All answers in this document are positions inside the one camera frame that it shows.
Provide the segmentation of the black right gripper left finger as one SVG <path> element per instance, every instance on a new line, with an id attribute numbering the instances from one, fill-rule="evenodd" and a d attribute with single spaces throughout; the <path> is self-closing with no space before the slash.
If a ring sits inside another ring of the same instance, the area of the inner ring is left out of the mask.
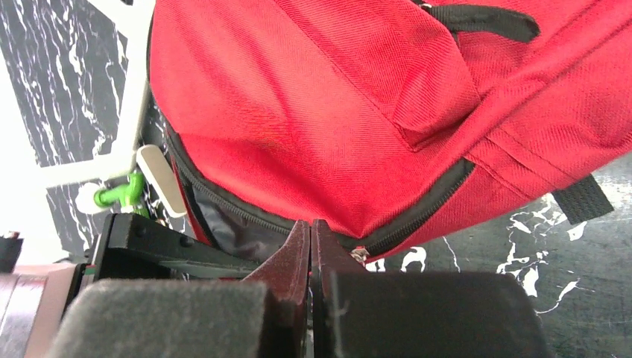
<path id="1" fill-rule="evenodd" d="M 240 281 L 99 280 L 73 301 L 50 357 L 302 357 L 310 227 Z"/>

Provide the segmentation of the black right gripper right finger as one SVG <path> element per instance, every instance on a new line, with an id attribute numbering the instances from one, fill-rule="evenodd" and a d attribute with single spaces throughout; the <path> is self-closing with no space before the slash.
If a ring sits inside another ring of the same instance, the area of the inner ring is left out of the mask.
<path id="1" fill-rule="evenodd" d="M 548 357 L 521 286 L 486 272 L 372 273 L 312 224 L 316 357 Z"/>

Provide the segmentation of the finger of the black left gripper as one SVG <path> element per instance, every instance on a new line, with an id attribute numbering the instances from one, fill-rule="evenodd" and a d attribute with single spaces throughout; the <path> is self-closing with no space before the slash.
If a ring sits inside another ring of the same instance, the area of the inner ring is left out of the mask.
<path id="1" fill-rule="evenodd" d="M 242 279 L 257 269 L 135 213 L 113 213 L 93 248 L 93 279 Z"/>

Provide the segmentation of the white marker pen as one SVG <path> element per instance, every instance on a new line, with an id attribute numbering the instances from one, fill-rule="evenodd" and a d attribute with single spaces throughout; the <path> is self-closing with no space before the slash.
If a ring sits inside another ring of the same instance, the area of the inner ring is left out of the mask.
<path id="1" fill-rule="evenodd" d="M 158 194 L 166 211 L 173 218 L 187 214 L 180 185 L 160 147 L 143 145 L 136 151 L 136 162 L 146 181 Z"/>

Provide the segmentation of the red student backpack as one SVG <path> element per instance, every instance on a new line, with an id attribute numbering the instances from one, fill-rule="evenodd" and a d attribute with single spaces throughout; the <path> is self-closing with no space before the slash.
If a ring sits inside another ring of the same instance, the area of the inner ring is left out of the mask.
<path id="1" fill-rule="evenodd" d="M 148 72 L 195 236 L 263 261 L 297 221 L 394 254 L 631 151 L 629 1 L 158 1 Z"/>

